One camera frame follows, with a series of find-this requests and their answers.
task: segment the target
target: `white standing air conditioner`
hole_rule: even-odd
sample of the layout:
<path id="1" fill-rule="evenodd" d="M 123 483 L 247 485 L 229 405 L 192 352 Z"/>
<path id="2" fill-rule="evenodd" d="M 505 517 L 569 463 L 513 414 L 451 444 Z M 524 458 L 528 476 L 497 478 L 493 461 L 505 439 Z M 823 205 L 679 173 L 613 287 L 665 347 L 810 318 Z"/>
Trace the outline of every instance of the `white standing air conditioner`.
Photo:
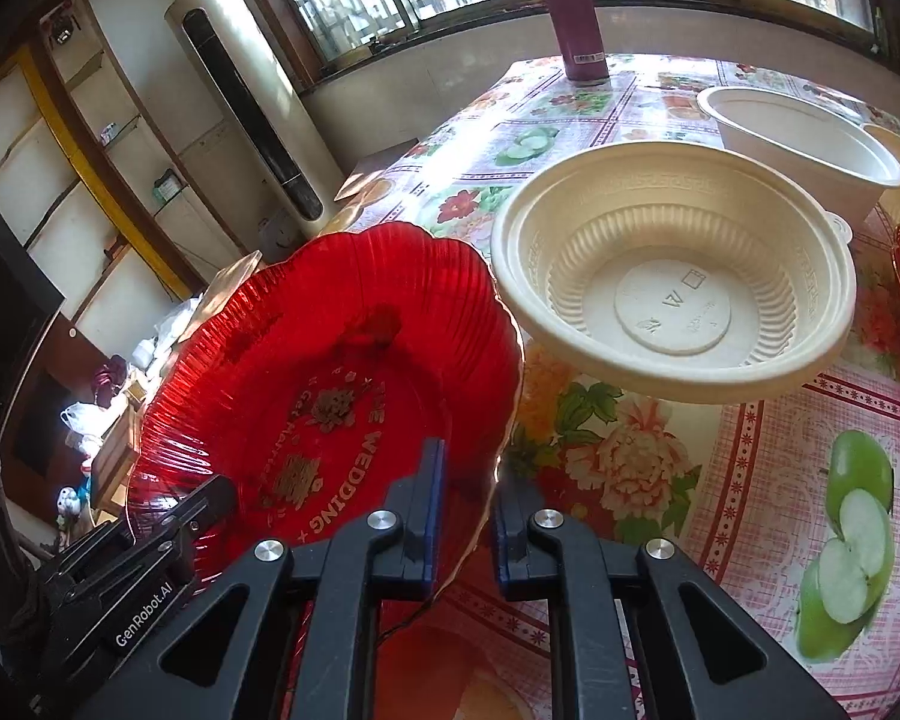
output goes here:
<path id="1" fill-rule="evenodd" d="M 175 0 L 166 19 L 308 238 L 334 214 L 343 174 L 244 0 Z"/>

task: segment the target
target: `yellow strip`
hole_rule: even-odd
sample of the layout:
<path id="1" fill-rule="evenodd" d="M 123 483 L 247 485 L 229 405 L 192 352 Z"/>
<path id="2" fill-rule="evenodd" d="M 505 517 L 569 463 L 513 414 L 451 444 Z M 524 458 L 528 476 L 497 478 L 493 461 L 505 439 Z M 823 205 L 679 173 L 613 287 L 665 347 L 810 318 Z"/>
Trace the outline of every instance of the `yellow strip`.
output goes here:
<path id="1" fill-rule="evenodd" d="M 146 235 L 137 228 L 130 217 L 124 212 L 124 209 L 117 203 L 115 197 L 107 189 L 106 183 L 97 175 L 96 170 L 90 165 L 86 155 L 77 145 L 73 135 L 70 133 L 67 125 L 60 116 L 60 112 L 46 84 L 40 77 L 40 71 L 34 62 L 34 56 L 31 54 L 29 46 L 24 45 L 18 50 L 16 61 L 23 71 L 26 85 L 34 95 L 36 105 L 43 115 L 47 127 L 60 144 L 60 148 L 66 155 L 70 164 L 74 166 L 80 180 L 93 194 L 97 204 L 103 209 L 103 213 L 112 221 L 113 225 L 120 231 L 120 234 L 127 239 L 127 242 L 139 252 L 147 265 L 151 267 L 157 278 L 166 284 L 178 298 L 189 298 L 193 294 L 193 290 L 189 289 L 183 280 L 176 274 L 173 268 L 160 256 L 159 252 L 146 240 Z"/>

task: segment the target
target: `triangular cutout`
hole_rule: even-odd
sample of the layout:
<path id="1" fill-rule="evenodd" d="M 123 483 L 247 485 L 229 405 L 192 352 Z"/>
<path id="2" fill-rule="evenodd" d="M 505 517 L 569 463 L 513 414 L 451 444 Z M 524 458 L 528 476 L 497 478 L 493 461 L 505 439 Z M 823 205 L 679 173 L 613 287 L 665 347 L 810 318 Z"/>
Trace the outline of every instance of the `triangular cutout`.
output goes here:
<path id="1" fill-rule="evenodd" d="M 766 665 L 754 642 L 703 595 L 696 584 L 681 584 L 680 600 L 700 645 L 706 673 L 717 685 L 759 671 Z"/>
<path id="2" fill-rule="evenodd" d="M 245 584 L 229 589 L 160 659 L 160 667 L 201 688 L 210 688 L 217 681 L 249 595 Z"/>

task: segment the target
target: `embossed circle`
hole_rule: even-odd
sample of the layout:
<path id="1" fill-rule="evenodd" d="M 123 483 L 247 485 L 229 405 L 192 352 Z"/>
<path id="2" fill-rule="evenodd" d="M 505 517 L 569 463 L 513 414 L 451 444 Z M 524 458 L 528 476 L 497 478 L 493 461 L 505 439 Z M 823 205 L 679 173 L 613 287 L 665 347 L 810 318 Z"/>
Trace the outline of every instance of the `embossed circle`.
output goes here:
<path id="1" fill-rule="evenodd" d="M 664 354 L 697 354 L 730 327 L 730 296 L 710 272 L 679 260 L 650 260 L 632 268 L 613 301 L 626 332 Z"/>

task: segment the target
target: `bottle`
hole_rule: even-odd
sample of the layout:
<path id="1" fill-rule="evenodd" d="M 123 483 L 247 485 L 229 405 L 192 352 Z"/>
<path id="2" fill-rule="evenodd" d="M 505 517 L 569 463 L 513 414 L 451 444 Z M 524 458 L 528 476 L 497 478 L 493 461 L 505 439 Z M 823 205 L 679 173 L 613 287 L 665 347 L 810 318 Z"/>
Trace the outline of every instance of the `bottle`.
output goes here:
<path id="1" fill-rule="evenodd" d="M 568 79 L 596 84 L 610 77 L 593 0 L 544 0 Z"/>

